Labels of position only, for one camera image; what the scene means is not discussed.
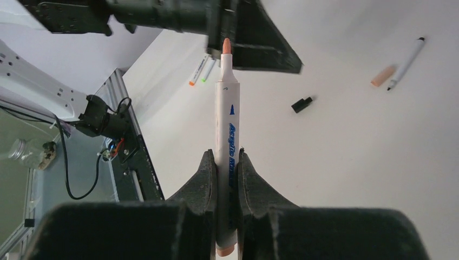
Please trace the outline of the white pen green end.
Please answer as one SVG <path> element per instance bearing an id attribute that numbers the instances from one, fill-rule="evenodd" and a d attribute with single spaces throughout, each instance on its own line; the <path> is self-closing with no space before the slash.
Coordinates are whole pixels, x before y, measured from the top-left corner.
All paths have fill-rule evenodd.
<path id="1" fill-rule="evenodd" d="M 211 59 L 209 65 L 207 66 L 207 69 L 205 70 L 205 73 L 204 73 L 203 77 L 201 78 L 202 82 L 206 82 L 207 81 L 210 73 L 212 72 L 213 67 L 215 66 L 215 63 L 216 63 L 216 60 L 215 59 Z"/>

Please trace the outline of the white pen peach end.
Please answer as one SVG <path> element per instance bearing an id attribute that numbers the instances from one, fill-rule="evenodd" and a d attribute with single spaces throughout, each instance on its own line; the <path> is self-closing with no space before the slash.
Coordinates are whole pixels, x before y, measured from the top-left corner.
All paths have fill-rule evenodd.
<path id="1" fill-rule="evenodd" d="M 193 73 L 193 76 L 191 77 L 191 79 L 189 80 L 189 85 L 190 86 L 194 86 L 202 72 L 202 70 L 204 69 L 205 65 L 206 65 L 206 62 L 208 61 L 209 59 L 209 55 L 206 54 L 203 59 L 200 61 L 200 63 L 198 64 L 196 70 L 194 71 Z"/>

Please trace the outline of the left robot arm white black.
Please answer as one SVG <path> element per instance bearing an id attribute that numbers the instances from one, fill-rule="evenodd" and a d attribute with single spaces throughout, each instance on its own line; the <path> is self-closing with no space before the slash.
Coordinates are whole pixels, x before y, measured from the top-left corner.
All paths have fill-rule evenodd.
<path id="1" fill-rule="evenodd" d="M 115 17 L 128 31 L 152 27 L 207 36 L 206 53 L 219 58 L 231 41 L 233 68 L 298 74 L 302 61 L 260 1 L 19 1 L 53 34 L 110 36 Z M 120 139 L 130 131 L 126 110 L 60 83 L 1 43 L 1 86 L 52 112 L 90 137 Z"/>

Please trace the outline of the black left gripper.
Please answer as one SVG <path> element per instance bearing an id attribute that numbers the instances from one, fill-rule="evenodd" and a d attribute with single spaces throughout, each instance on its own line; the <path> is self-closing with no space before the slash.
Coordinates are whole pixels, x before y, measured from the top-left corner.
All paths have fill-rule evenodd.
<path id="1" fill-rule="evenodd" d="M 207 50 L 221 50 L 220 1 L 34 1 L 21 5 L 54 34 L 112 35 L 111 17 L 130 33 L 137 27 L 207 36 Z"/>

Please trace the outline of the peach pen cap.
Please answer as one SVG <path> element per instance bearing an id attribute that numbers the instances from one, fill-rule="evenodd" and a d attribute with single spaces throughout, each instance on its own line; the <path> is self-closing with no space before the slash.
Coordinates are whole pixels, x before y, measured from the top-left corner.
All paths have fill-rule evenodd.
<path id="1" fill-rule="evenodd" d="M 395 73 L 397 69 L 397 66 L 392 64 L 382 71 L 380 71 L 371 81 L 370 83 L 375 86 L 379 87 L 381 86 L 385 81 L 387 81 L 389 78 L 392 77 L 392 75 Z"/>

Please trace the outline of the white pen orange tip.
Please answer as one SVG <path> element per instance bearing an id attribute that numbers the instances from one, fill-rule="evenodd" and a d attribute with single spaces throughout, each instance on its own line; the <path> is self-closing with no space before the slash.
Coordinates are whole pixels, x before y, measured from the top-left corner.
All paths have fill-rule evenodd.
<path id="1" fill-rule="evenodd" d="M 230 255 L 237 242 L 235 179 L 239 162 L 240 83 L 233 72 L 231 41 L 224 39 L 220 76 L 215 85 L 215 164 L 218 203 L 216 249 L 220 257 Z"/>

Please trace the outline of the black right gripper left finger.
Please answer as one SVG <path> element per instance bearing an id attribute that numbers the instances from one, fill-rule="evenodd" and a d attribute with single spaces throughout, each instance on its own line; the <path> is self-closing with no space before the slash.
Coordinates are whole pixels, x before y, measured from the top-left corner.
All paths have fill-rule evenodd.
<path id="1" fill-rule="evenodd" d="M 60 205 L 44 216 L 24 259 L 215 259 L 216 187 L 208 150 L 167 200 Z"/>

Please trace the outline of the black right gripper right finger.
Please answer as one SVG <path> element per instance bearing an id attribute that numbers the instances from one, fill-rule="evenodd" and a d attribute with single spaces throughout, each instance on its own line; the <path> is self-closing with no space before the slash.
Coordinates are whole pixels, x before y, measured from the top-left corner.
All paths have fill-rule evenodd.
<path id="1" fill-rule="evenodd" d="M 244 150 L 238 165 L 239 259 L 428 259 L 401 211 L 300 207 L 255 170 Z"/>

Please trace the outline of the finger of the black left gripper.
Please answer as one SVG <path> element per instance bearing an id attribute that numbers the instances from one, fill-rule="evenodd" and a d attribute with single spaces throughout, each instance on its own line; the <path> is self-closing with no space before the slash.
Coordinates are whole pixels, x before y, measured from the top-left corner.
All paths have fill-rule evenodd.
<path id="1" fill-rule="evenodd" d="M 237 70 L 299 74 L 303 66 L 261 1 L 238 1 L 231 46 Z"/>

